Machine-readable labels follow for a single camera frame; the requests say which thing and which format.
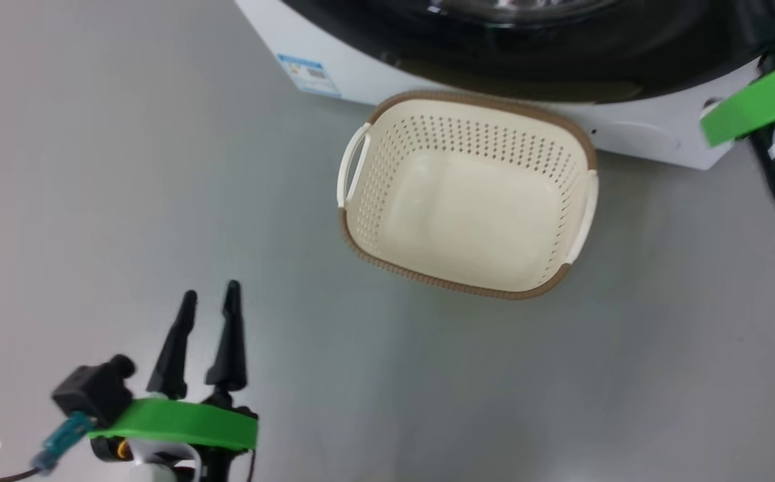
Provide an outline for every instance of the black wire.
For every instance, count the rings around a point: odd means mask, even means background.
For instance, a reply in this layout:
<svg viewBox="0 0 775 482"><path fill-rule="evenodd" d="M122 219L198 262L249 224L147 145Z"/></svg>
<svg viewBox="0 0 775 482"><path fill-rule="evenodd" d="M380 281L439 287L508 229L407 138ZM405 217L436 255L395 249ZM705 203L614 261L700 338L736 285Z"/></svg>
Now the black wire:
<svg viewBox="0 0 775 482"><path fill-rule="evenodd" d="M253 482L253 472L256 470L256 449L250 453L250 470L247 472L247 482Z"/></svg>
<svg viewBox="0 0 775 482"><path fill-rule="evenodd" d="M0 482L18 482L19 480L29 479L39 473L39 469L30 469L27 472L16 473L7 477L1 477Z"/></svg>

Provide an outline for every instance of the floor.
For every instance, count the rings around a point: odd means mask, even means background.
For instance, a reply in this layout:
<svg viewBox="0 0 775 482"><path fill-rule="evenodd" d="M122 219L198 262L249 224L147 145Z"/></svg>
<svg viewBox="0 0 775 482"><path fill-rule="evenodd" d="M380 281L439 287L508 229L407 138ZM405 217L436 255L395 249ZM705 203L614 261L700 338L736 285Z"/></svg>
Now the floor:
<svg viewBox="0 0 775 482"><path fill-rule="evenodd" d="M602 153L574 269L504 302L344 246L370 109L296 91L231 0L0 1L0 476L78 364L125 353L142 394L190 288L205 396L237 278L256 480L775 481L775 208L745 149L706 173ZM51 479L126 470L82 445Z"/></svg>

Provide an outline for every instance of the black round door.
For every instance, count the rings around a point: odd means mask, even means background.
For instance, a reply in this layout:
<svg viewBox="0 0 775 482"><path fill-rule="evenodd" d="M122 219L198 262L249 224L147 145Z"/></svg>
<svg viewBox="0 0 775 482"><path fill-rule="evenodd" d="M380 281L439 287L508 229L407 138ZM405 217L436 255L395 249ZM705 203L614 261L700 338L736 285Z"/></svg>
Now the black round door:
<svg viewBox="0 0 775 482"><path fill-rule="evenodd" d="M484 94L617 102L775 45L775 0L284 0L378 60Z"/></svg>

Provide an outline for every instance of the green band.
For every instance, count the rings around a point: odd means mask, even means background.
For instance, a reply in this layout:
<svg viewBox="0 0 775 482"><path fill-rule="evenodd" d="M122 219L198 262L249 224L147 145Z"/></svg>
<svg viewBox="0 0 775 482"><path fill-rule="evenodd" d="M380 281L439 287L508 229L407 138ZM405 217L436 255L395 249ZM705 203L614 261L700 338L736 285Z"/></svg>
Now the green band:
<svg viewBox="0 0 775 482"><path fill-rule="evenodd" d="M258 425L253 418L215 406L145 398L134 400L113 427L88 436L145 438L238 452L256 448Z"/></svg>
<svg viewBox="0 0 775 482"><path fill-rule="evenodd" d="M775 122L775 71L724 100L703 117L703 133L712 147Z"/></svg>

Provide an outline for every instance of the beige plastic basket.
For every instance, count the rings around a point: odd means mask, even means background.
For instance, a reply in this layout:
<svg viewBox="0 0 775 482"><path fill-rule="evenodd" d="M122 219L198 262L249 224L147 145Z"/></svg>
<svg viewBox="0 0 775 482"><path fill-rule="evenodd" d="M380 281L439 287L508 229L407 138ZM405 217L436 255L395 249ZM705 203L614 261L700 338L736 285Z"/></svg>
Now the beige plastic basket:
<svg viewBox="0 0 775 482"><path fill-rule="evenodd" d="M336 182L342 233L360 257L504 299L562 280L597 199L595 149L580 127L535 107L448 92L378 106L348 143Z"/></svg>

